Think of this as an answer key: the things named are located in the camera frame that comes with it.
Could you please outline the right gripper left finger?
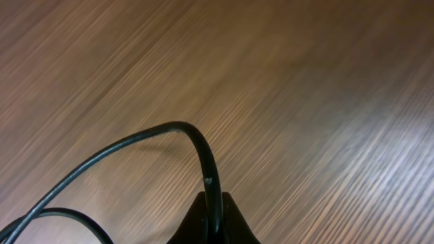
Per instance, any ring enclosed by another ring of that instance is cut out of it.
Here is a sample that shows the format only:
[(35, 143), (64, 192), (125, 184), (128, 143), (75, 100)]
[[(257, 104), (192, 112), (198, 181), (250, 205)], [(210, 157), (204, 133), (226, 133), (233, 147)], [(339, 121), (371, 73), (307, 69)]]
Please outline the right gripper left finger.
[(205, 193), (199, 192), (167, 244), (205, 244), (208, 238), (208, 212)]

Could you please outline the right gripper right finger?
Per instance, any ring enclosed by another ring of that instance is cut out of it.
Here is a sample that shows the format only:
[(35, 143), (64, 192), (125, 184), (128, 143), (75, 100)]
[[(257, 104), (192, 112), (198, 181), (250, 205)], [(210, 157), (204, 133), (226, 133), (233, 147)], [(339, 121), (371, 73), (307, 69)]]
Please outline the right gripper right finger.
[(228, 242), (230, 244), (260, 244), (232, 196), (228, 192), (223, 192), (222, 200)]

